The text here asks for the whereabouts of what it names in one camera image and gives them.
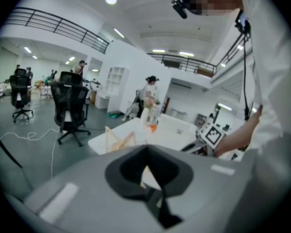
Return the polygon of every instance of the black cap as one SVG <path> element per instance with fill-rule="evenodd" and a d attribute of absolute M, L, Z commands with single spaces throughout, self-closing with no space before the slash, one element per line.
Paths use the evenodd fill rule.
<path fill-rule="evenodd" d="M 147 80 L 148 82 L 153 82 L 153 81 L 158 81 L 159 79 L 157 79 L 155 76 L 151 76 L 146 78 L 145 80 Z"/>

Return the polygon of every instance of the white cabinet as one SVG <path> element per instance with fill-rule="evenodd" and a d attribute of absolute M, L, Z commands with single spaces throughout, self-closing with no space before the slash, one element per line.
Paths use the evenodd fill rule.
<path fill-rule="evenodd" d="M 98 109 L 108 108 L 108 113 L 120 110 L 128 75 L 129 69 L 125 67 L 110 68 L 105 86 L 96 96 L 95 106 Z"/>

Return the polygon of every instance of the white cable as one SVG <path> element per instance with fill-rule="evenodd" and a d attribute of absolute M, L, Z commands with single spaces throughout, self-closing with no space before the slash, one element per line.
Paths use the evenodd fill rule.
<path fill-rule="evenodd" d="M 17 138 L 19 138 L 19 139 L 24 139 L 24 140 L 28 140 L 28 141 L 38 141 L 38 140 L 41 140 L 44 136 L 46 136 L 46 135 L 47 135 L 49 132 L 51 132 L 51 131 L 54 131 L 54 132 L 57 133 L 56 138 L 55 138 L 55 141 L 54 141 L 53 149 L 52 149 L 52 161 L 51 161 L 51 164 L 50 164 L 50 178 L 53 179 L 54 152 L 55 152 L 55 146 L 56 146 L 57 137 L 58 137 L 60 131 L 57 131 L 57 130 L 55 130 L 55 129 L 50 129 L 50 130 L 48 130 L 44 135 L 42 135 L 41 137 L 39 137 L 38 139 L 33 139 L 33 137 L 35 137 L 35 136 L 37 135 L 36 132 L 29 132 L 29 133 L 27 134 L 27 137 L 19 136 L 19 135 L 17 135 L 17 134 L 14 133 L 14 132 L 7 132 L 7 133 L 5 133 L 3 136 L 0 137 L 0 140 L 1 140 L 2 138 L 4 138 L 6 135 L 8 135 L 8 134 L 13 134 L 13 135 L 15 135 Z"/>

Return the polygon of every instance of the camera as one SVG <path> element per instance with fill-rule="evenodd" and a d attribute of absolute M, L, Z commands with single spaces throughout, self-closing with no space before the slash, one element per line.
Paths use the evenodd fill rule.
<path fill-rule="evenodd" d="M 184 4 L 180 0 L 172 0 L 171 6 L 173 6 L 174 10 L 183 18 L 188 18 L 188 15 L 184 11 Z"/>

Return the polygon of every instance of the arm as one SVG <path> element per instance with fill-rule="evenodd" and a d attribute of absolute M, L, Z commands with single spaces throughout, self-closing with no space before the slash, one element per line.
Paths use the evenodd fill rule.
<path fill-rule="evenodd" d="M 259 123 L 262 109 L 263 106 L 260 106 L 258 111 L 244 125 L 233 134 L 223 138 L 215 149 L 215 156 L 218 157 L 228 151 L 248 145 L 251 141 L 252 132 Z"/>

